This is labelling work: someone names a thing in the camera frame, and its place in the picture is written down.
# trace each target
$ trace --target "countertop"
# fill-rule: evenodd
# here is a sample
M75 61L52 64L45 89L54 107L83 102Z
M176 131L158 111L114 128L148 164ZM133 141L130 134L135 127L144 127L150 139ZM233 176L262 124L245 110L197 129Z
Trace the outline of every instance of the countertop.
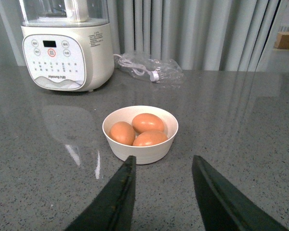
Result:
M0 230L66 228L122 165L102 122L131 105L179 122L168 154L137 166L133 231L204 230L195 154L289 229L289 74L184 71L172 85L115 70L93 92L58 92L0 66Z

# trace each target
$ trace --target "red button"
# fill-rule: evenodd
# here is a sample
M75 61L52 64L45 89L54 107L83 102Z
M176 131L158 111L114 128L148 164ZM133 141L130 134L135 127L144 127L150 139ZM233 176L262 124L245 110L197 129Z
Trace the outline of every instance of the red button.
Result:
M47 53L50 57L54 57L56 55L56 52L54 51L54 49L51 49L51 48L48 49Z

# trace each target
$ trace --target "cardboard box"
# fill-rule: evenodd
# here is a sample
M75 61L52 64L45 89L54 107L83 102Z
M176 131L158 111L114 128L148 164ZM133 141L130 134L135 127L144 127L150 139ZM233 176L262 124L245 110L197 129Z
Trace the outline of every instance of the cardboard box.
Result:
M279 49L289 49L289 32L279 32L274 47Z

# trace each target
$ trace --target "button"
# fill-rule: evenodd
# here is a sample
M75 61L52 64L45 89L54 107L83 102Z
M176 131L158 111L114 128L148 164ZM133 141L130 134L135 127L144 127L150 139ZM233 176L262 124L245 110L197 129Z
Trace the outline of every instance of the button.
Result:
M32 44L32 46L34 46L34 47L38 47L38 46L39 46L39 43L38 43L35 39L33 39L33 40L31 41L31 44Z
M69 47L68 41L66 41L66 40L62 41L61 44L62 44L62 46L63 46L64 48L68 48L68 47Z
M35 48L34 49L34 54L37 55L37 56L40 56L40 50Z
M56 52L54 51L54 49L51 49L51 48L48 49L47 53L50 57L54 57L56 55Z
M68 49L65 49L63 51L63 54L66 56L66 57L69 57L71 55L71 52L68 50Z

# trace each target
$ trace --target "ceramic bowl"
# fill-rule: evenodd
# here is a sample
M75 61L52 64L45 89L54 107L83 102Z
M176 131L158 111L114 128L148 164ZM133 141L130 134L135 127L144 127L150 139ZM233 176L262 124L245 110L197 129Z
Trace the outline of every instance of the ceramic bowl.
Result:
M135 147L118 143L108 136L110 128L119 121L131 124L133 118L141 113L152 113L164 122L168 140L147 147ZM146 165L156 162L163 158L169 151L173 139L177 134L179 125L176 118L169 112L152 106L130 106L118 109L109 114L103 121L103 132L107 138L112 152L121 160L125 161L130 155L136 157L136 164Z

